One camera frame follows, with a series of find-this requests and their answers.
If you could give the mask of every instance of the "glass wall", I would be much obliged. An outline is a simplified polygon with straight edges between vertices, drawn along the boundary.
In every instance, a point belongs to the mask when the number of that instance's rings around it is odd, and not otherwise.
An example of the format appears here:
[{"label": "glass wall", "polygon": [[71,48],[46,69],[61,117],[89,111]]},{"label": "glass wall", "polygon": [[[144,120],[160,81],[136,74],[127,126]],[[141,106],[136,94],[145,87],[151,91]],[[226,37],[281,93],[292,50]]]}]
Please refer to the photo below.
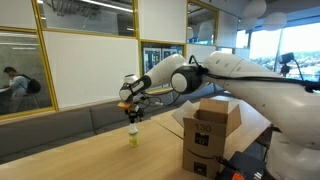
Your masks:
[{"label": "glass wall", "polygon": [[134,36],[132,0],[38,0],[45,28]]},{"label": "glass wall", "polygon": [[249,59],[274,70],[281,30],[256,31],[251,35]]},{"label": "glass wall", "polygon": [[[292,52],[300,66],[304,80],[318,81],[320,75],[320,23],[285,28],[282,33],[280,54]],[[286,77],[300,79],[294,61],[287,64],[290,71]],[[277,65],[280,72],[283,64]]]},{"label": "glass wall", "polygon": [[[36,33],[0,30],[0,59],[2,72],[0,74],[0,115],[52,106]],[[39,81],[40,92],[33,95],[20,93],[21,88],[27,88],[23,87],[25,84],[7,88],[19,75],[10,77],[9,74],[4,73],[6,67],[12,67],[17,73]]]},{"label": "glass wall", "polygon": [[251,36],[250,60],[281,73],[281,55],[293,53],[287,78],[319,81],[320,23],[287,27],[277,31],[255,31]]},{"label": "glass wall", "polygon": [[157,42],[141,42],[141,54],[142,54],[142,74],[147,73],[160,61],[167,58],[172,54],[183,55],[183,45],[181,44],[168,44]]},{"label": "glass wall", "polygon": [[249,32],[241,30],[237,32],[236,48],[248,48]]},{"label": "glass wall", "polygon": [[213,45],[217,12],[194,1],[188,3],[187,43]]}]

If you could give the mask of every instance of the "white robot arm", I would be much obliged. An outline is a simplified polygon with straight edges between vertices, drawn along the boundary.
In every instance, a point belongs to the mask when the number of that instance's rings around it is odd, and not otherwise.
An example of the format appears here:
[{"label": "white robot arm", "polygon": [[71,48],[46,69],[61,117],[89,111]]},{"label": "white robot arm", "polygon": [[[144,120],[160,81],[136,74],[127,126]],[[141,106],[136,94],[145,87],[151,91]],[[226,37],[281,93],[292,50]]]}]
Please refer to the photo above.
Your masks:
[{"label": "white robot arm", "polygon": [[277,179],[320,177],[320,94],[313,92],[314,84],[286,79],[238,56],[214,52],[202,66],[188,64],[180,55],[169,56],[142,78],[125,83],[120,97],[130,102],[138,93],[169,82],[180,94],[212,82],[246,101],[282,131],[272,138],[269,173]]}]

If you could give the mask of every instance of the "cardboard box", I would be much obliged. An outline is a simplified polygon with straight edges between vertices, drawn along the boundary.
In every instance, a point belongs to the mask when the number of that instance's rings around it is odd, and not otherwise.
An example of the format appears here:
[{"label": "cardboard box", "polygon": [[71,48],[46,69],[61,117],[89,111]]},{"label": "cardboard box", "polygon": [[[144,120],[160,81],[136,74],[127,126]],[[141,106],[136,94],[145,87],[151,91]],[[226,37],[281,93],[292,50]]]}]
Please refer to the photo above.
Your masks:
[{"label": "cardboard box", "polygon": [[199,109],[185,116],[183,168],[214,178],[220,171],[216,157],[223,156],[226,138],[241,125],[239,105],[201,99]]}]

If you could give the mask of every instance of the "box flap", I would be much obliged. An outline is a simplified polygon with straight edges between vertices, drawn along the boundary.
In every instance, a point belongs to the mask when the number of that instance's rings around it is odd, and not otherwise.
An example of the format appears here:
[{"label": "box flap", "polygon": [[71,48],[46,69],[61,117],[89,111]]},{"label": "box flap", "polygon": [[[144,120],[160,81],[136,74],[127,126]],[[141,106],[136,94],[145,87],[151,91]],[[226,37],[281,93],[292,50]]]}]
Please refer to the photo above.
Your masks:
[{"label": "box flap", "polygon": [[228,114],[216,113],[212,111],[198,110],[193,115],[194,118],[218,124],[227,124]]},{"label": "box flap", "polygon": [[197,111],[197,109],[192,105],[190,101],[186,101],[180,108],[173,112],[172,117],[176,119],[176,121],[184,127],[183,117],[191,118],[193,114]]},{"label": "box flap", "polygon": [[226,135],[229,136],[241,125],[240,107],[237,105],[228,115]]},{"label": "box flap", "polygon": [[204,111],[228,114],[228,101],[201,98],[199,109]]}]

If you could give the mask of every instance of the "white wall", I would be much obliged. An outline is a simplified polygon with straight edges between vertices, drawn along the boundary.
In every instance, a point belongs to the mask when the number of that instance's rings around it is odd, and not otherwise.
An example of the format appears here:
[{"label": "white wall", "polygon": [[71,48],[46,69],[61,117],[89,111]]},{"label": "white wall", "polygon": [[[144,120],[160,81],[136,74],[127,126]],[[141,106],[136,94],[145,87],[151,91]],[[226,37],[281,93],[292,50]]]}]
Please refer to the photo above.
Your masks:
[{"label": "white wall", "polygon": [[139,74],[138,42],[44,32],[59,108],[119,98],[127,74]]},{"label": "white wall", "polygon": [[238,18],[219,11],[217,46],[236,47]]},{"label": "white wall", "polygon": [[1,0],[0,26],[36,29],[31,0]]},{"label": "white wall", "polygon": [[186,0],[138,0],[140,38],[186,42]]},{"label": "white wall", "polygon": [[203,62],[215,50],[215,46],[187,44],[187,61],[189,62],[190,56],[194,55],[198,62]]}]

